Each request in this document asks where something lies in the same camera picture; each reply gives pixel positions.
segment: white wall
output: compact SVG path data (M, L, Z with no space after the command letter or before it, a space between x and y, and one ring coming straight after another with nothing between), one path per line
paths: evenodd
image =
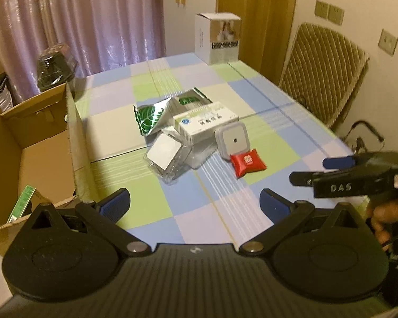
M353 122L366 119L385 137L384 149L398 150L398 45L393 57L378 48L382 28L398 37L398 0L322 0L342 7L342 26L314 16L315 0L296 0L292 41L304 21L331 27L370 53L369 71L345 123L336 131L344 135ZM376 140L364 129L357 131L377 150Z
M163 0L167 56L194 52L196 13L215 12L215 0L186 0L186 6L175 0Z

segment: light switch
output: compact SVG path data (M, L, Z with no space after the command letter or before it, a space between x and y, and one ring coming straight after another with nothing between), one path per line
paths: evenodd
M380 35L379 39L379 48L393 56L397 43L397 37L391 35L387 30L382 29L382 34Z
M315 2L315 10L314 15L319 16L320 18L327 19L327 15L329 13L329 4L323 1Z
M330 5L327 19L337 25L342 25L344 10L338 6Z

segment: green foil packet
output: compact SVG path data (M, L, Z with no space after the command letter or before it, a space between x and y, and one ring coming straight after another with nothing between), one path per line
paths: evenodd
M140 134L149 136L172 124L172 117L212 101L196 87L155 104L134 106L134 115Z

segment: red packet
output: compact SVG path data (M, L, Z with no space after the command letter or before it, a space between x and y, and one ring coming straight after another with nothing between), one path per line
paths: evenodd
M267 168L258 156L256 149L252 149L252 151L243 154L230 156L230 160L238 179L243 177L246 173L262 171Z

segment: checkered tablecloth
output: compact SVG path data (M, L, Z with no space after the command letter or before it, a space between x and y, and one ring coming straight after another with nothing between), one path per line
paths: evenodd
M267 170L237 180L232 165L216 152L174 185L151 172L143 160L148 141L139 134L133 105L155 103L194 86L240 116ZM177 55L92 75L78 88L76 104L99 194L127 188L131 207L118 225L152 247L231 242L238 248L272 225L259 208L263 188L317 207L340 201L314 199L312 189L293 187L289 174L322 170L325 157L343 156L349 149L241 61L208 66L194 54Z

